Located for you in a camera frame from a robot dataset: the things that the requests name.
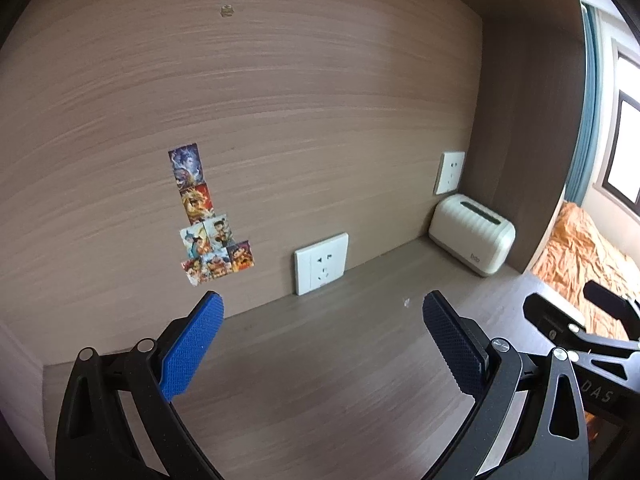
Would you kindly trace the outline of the upper white wall socket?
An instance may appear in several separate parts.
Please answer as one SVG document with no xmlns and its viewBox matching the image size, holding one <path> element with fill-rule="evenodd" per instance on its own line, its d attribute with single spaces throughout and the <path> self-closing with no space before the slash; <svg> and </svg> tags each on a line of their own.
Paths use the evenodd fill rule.
<svg viewBox="0 0 640 480">
<path fill-rule="evenodd" d="M 462 175 L 465 152 L 443 152 L 434 187 L 435 195 L 454 192 Z"/>
</svg>

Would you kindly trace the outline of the lower white wall socket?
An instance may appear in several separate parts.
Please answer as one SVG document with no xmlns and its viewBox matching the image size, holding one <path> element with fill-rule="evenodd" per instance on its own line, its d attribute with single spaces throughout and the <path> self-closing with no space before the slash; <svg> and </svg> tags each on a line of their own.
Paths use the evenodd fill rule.
<svg viewBox="0 0 640 480">
<path fill-rule="evenodd" d="M 296 294 L 303 296 L 344 275 L 349 236 L 341 233 L 294 252 Z"/>
</svg>

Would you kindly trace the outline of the window with dark frame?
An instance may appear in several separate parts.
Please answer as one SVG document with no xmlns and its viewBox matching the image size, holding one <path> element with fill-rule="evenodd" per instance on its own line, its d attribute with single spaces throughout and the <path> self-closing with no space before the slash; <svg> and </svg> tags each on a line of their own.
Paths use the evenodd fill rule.
<svg viewBox="0 0 640 480">
<path fill-rule="evenodd" d="M 613 130 L 602 188 L 639 217 L 639 60 L 617 49 Z"/>
</svg>

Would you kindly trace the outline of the orange fluffy blanket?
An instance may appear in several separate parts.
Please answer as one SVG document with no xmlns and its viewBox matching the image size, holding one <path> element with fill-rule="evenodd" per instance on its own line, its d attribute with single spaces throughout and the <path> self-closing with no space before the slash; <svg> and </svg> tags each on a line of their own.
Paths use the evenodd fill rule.
<svg viewBox="0 0 640 480">
<path fill-rule="evenodd" d="M 582 289 L 593 280 L 617 295 L 639 296 L 639 268 L 601 235 L 585 209 L 562 203 L 533 274 L 582 314 L 587 332 L 626 340 L 623 324 L 588 301 Z"/>
</svg>

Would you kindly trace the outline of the teal curtain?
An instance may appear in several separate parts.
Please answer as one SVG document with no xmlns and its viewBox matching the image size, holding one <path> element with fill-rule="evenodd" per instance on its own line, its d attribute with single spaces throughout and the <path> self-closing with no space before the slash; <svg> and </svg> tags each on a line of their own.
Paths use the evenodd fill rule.
<svg viewBox="0 0 640 480">
<path fill-rule="evenodd" d="M 582 24 L 585 36 L 585 91 L 582 116 L 574 147 L 570 170 L 565 182 L 565 199 L 580 206 L 586 196 L 596 161 L 600 131 L 602 96 L 602 53 L 597 11 L 582 4 Z"/>
</svg>

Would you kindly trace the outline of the white wall socket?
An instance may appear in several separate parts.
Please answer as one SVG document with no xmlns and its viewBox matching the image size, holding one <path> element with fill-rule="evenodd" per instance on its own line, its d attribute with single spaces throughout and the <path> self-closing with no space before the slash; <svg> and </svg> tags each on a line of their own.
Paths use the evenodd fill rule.
<svg viewBox="0 0 640 480">
<path fill-rule="evenodd" d="M 294 252 L 296 294 L 303 296 L 344 275 L 349 236 L 341 233 Z"/>
<path fill-rule="evenodd" d="M 462 175 L 465 152 L 443 152 L 434 187 L 435 195 L 454 192 Z"/>
</svg>

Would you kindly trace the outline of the cartoon stickers on wall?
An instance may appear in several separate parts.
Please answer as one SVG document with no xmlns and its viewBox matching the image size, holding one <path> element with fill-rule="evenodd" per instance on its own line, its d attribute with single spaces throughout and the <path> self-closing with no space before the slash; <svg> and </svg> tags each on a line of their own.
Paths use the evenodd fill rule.
<svg viewBox="0 0 640 480">
<path fill-rule="evenodd" d="M 249 240 L 236 240 L 228 214 L 217 212 L 205 180 L 198 144 L 168 151 L 172 175 L 189 225 L 179 231 L 186 260 L 181 269 L 192 286 L 240 273 L 255 265 Z"/>
</svg>

